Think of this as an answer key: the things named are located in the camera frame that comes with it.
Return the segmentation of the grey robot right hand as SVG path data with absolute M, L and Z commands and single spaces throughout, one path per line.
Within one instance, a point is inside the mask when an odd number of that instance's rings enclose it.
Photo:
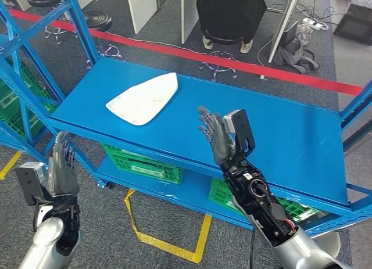
M 213 114 L 203 106 L 198 106 L 198 113 L 199 120 L 204 123 L 204 126 L 199 125 L 198 129 L 210 143 L 217 165 L 221 166 L 235 154 L 235 142 L 226 132 L 220 114 Z

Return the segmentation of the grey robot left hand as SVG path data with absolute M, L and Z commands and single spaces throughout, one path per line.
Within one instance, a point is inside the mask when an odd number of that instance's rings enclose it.
M 76 196 L 80 191 L 74 168 L 75 148 L 69 133 L 57 134 L 49 157 L 48 185 L 53 197 L 60 195 Z

